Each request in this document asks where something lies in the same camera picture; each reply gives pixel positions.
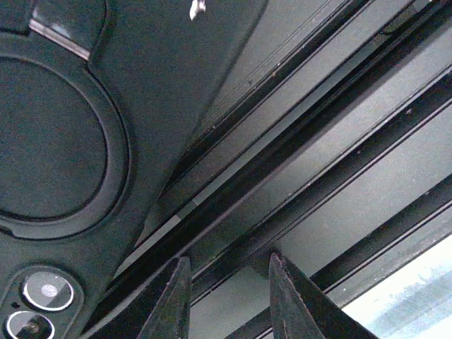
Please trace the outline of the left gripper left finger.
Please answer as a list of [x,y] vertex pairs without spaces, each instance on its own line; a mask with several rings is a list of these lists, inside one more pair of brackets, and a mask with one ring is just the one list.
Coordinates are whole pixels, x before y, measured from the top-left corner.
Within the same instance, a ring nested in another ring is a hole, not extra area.
[[188,338],[191,308],[191,263],[177,259],[169,281],[137,338]]

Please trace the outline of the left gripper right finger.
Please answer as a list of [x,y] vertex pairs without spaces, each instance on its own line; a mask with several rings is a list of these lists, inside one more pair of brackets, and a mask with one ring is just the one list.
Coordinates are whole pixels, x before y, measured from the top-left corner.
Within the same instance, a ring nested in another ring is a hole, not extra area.
[[375,338],[329,299],[293,262],[273,253],[269,261],[274,338]]

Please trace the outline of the black phone case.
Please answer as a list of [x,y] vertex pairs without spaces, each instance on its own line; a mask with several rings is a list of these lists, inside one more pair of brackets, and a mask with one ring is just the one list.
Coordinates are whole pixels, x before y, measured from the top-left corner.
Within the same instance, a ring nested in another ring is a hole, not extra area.
[[77,338],[266,8],[1,2],[1,337]]

